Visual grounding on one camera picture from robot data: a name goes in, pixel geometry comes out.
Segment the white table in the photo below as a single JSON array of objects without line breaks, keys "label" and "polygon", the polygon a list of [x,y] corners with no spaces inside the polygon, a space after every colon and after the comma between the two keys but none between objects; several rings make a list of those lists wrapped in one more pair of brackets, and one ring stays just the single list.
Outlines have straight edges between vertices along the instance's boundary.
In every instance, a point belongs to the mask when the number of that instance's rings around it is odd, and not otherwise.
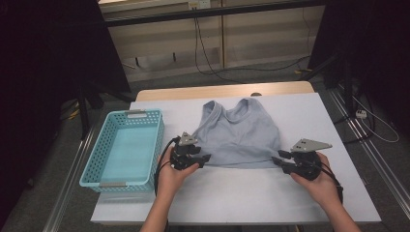
[{"label": "white table", "polygon": [[[183,131],[199,125],[202,105],[216,100],[229,109],[241,98],[177,101],[137,101],[131,109],[160,108],[165,123],[163,146]],[[316,93],[257,97],[280,132],[281,149],[299,139],[331,143],[324,150],[344,187],[344,206],[357,222],[380,217],[349,158],[329,115]],[[102,193],[91,218],[103,224],[142,223],[154,193]],[[171,224],[293,224],[328,221],[308,193],[280,168],[232,169],[207,167],[190,176],[176,195]]]}]

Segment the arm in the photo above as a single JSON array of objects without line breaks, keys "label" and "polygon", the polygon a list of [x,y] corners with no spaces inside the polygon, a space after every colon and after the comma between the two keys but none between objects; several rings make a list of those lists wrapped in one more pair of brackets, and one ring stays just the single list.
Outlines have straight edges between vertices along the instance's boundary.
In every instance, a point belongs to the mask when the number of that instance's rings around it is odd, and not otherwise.
[{"label": "arm", "polygon": [[[323,163],[330,166],[326,156],[320,153],[317,155]],[[290,176],[295,182],[307,189],[311,198],[322,207],[336,232],[361,231],[340,203],[335,182],[331,177],[324,172],[321,172],[313,181],[308,181],[295,173],[291,173]]]},{"label": "arm", "polygon": [[184,180],[199,167],[196,163],[181,171],[174,169],[170,163],[167,163],[172,149],[172,147],[168,148],[163,157],[161,165],[165,163],[166,165],[160,172],[157,198],[154,200],[150,213],[142,225],[141,232],[163,231],[175,194],[184,183]]}]

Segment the basket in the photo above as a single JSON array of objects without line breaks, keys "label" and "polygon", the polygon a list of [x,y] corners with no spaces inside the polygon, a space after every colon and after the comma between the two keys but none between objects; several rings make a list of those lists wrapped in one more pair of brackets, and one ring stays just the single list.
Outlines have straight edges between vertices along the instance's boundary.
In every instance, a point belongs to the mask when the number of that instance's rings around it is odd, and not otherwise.
[{"label": "basket", "polygon": [[110,112],[79,184],[96,192],[153,190],[163,128],[159,109]]}]

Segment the clothing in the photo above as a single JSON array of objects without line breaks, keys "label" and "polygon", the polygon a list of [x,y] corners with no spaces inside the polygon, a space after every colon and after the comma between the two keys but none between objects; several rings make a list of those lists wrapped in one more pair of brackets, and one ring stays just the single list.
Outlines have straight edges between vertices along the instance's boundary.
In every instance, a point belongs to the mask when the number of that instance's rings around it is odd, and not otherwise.
[{"label": "clothing", "polygon": [[278,156],[280,149],[278,127],[257,99],[242,99],[230,110],[209,101],[192,135],[198,140],[195,146],[201,147],[197,156],[212,155],[206,165],[277,167],[271,156]]}]

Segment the person's left hand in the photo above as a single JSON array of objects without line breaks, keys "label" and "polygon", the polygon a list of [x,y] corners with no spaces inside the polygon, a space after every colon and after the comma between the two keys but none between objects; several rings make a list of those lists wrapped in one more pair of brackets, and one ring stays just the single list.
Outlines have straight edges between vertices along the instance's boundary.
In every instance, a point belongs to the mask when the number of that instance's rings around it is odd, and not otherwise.
[{"label": "person's left hand", "polygon": [[162,195],[173,197],[184,183],[184,180],[199,168],[199,164],[196,163],[184,170],[174,169],[169,162],[173,150],[173,147],[169,147],[163,156],[162,163],[159,164],[160,166],[164,165],[164,167],[160,172],[157,197]]}]

